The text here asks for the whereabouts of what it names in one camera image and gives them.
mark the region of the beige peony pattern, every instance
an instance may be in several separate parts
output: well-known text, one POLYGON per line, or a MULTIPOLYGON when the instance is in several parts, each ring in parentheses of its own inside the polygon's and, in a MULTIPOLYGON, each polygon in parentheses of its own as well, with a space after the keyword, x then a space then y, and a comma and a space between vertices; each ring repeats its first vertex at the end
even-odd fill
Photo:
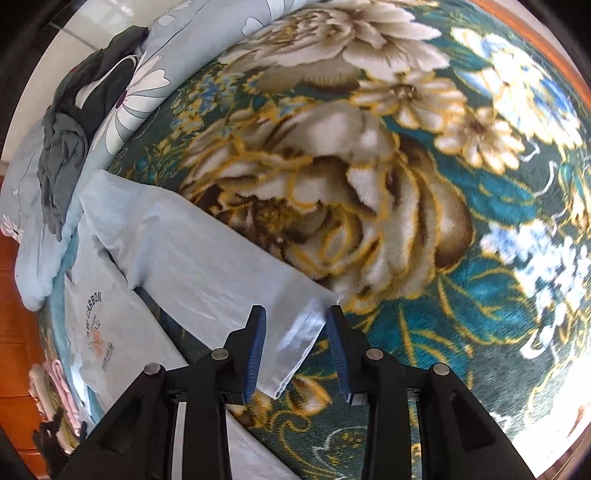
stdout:
POLYGON ((460 260, 470 214, 424 147, 345 100, 274 109, 198 135, 181 193, 358 313, 418 297, 460 260))
POLYGON ((259 30, 219 61, 234 73, 266 67, 259 80, 263 92, 300 82, 354 88, 362 70, 394 82, 400 72, 447 67, 449 57, 425 42, 441 32, 414 20, 394 2, 330 0, 259 30))

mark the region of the light blue cloth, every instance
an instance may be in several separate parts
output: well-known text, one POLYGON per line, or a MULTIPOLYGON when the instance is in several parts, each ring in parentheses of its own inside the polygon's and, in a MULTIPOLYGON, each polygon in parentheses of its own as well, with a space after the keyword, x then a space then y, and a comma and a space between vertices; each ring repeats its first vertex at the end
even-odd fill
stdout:
MULTIPOLYGON (((299 9, 311 0, 186 0, 163 15, 151 26, 151 32, 142 46, 145 53, 143 65, 157 61, 145 72, 139 71, 135 80, 146 78, 150 73, 158 72, 164 80, 145 82, 143 87, 163 85, 155 89, 142 90, 143 97, 154 100, 145 101, 144 111, 130 111, 126 113, 127 126, 114 119, 117 134, 126 141, 132 133, 143 123, 150 113, 156 110, 160 103, 175 91, 187 78, 198 71, 205 64, 223 53, 236 42, 244 38, 245 34, 255 31, 259 26, 267 25, 293 9, 299 9), (130 115, 135 117, 129 122, 130 115)), ((112 120, 108 117, 106 124, 112 120)), ((68 208, 66 222, 63 225, 62 241, 49 233, 41 216, 40 202, 38 209, 33 209, 22 238, 15 267, 15 278, 25 307, 38 310, 44 299, 51 293, 53 278, 60 269, 61 260, 66 253, 72 234, 82 215, 82 206, 78 195, 89 181, 92 173, 97 169, 106 169, 116 155, 107 149, 106 138, 114 138, 114 131, 105 128, 107 134, 98 130, 86 162, 80 173, 78 184, 68 208)))
POLYGON ((252 305, 263 305, 267 334, 256 386, 281 395, 338 302, 335 293, 169 190, 99 170, 80 201, 129 288, 143 287, 207 347, 223 346, 252 305))

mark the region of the bed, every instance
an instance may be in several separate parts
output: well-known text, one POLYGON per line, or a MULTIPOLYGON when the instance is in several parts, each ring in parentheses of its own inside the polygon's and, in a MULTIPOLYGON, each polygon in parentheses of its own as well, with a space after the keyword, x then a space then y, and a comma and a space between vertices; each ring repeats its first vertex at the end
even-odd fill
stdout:
MULTIPOLYGON (((591 421, 590 106, 571 64, 500 6, 339 0, 242 37, 120 150, 102 141, 111 173, 338 292, 373 346, 449 364, 539 476, 591 421)), ((62 360, 75 244, 40 316, 62 360)), ((139 294, 188 361, 209 351, 139 294)), ((360 477, 367 410, 339 395, 324 332, 279 399, 257 391, 232 413, 298 476, 360 477)))

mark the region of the white flower pattern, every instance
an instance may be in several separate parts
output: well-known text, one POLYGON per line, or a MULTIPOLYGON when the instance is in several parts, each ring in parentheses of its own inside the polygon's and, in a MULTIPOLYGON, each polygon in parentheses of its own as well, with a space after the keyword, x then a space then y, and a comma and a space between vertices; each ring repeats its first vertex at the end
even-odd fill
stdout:
POLYGON ((581 305, 591 271, 587 246, 577 248, 569 236, 562 245, 553 243, 541 220, 519 228, 490 223, 489 229, 480 240, 482 252, 497 255, 505 265, 516 261, 522 265, 513 272, 525 295, 534 299, 540 327, 520 352, 525 358, 536 358, 550 346, 568 312, 576 312, 581 305), (554 318, 548 323, 544 312, 551 312, 552 306, 554 318))
POLYGON ((479 72, 456 70, 458 78, 491 98, 513 127, 527 138, 556 142, 559 148, 583 144, 570 99, 527 53, 495 34, 481 37, 468 28, 452 28, 451 34, 492 64, 479 72))
POLYGON ((184 2, 180 2, 176 7, 171 8, 167 14, 164 14, 162 15, 162 17, 159 17, 159 19, 156 20, 156 22, 161 27, 168 27, 172 22, 174 22, 177 19, 177 17, 171 15, 171 13, 177 12, 179 10, 184 10, 185 8, 190 7, 192 3, 192 0, 185 0, 184 2))
POLYGON ((412 70, 392 83, 361 80, 351 100, 377 115, 392 115, 405 128, 440 132, 464 114, 466 97, 450 79, 412 70))
POLYGON ((2 215, 2 224, 0 225, 0 231, 5 236, 14 238, 18 243, 21 243, 24 231, 19 228, 6 214, 2 215))
POLYGON ((165 99, 165 97, 160 96, 143 95, 143 93, 166 87, 170 84, 170 81, 164 76, 164 70, 159 69, 150 72, 161 57, 155 55, 147 61, 145 57, 146 54, 144 53, 135 69, 135 73, 129 86, 125 89, 123 94, 121 94, 121 97, 112 108, 109 115, 107 115, 100 130, 97 132, 95 139, 92 142, 93 149, 96 148, 99 141, 105 136, 107 151, 111 155, 115 155, 124 145, 127 138, 135 132, 145 120, 145 118, 137 116, 135 112, 141 112, 144 115, 146 113, 151 113, 165 99), (125 134, 122 135, 120 133, 117 123, 127 130, 125 134))
POLYGON ((480 107, 476 112, 466 108, 463 116, 449 123, 434 145, 448 155, 460 155, 471 166, 487 164, 495 173, 519 167, 516 153, 525 147, 512 135, 509 123, 497 118, 492 108, 480 107))

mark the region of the teal leaf pattern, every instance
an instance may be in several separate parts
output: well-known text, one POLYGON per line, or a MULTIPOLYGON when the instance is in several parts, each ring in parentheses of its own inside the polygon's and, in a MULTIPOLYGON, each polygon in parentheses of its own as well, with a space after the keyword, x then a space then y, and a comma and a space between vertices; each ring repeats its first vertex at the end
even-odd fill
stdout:
POLYGON ((495 258, 465 258, 437 278, 441 306, 459 332, 484 345, 517 343, 535 328, 535 306, 495 258))
POLYGON ((507 176, 461 164, 458 158, 435 153, 439 171, 466 196, 475 216, 503 225, 531 222, 537 213, 532 191, 507 176))

